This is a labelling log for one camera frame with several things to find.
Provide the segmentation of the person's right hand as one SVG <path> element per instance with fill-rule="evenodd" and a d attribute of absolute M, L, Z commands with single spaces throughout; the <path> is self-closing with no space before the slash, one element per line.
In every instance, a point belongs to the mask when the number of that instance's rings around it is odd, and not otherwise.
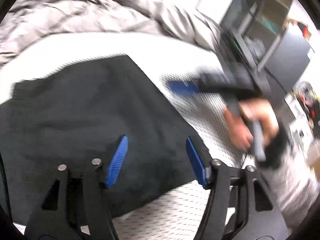
<path fill-rule="evenodd" d="M 268 146 L 279 132 L 279 124 L 274 110 L 266 99 L 248 99 L 238 102 L 240 115 L 234 115 L 228 108 L 224 118 L 233 145 L 240 150 L 249 150 L 254 136 L 247 126 L 258 121 L 263 131 L 264 146 Z"/>

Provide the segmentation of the grey sleeve forearm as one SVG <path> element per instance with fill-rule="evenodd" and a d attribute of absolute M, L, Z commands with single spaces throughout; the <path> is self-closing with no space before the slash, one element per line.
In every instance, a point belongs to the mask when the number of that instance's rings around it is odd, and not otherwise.
<path fill-rule="evenodd" d="M 255 161 L 263 178 L 276 197 L 287 226 L 297 228 L 319 195 L 315 173 L 280 123 L 276 137 L 265 148 L 266 160 Z"/>

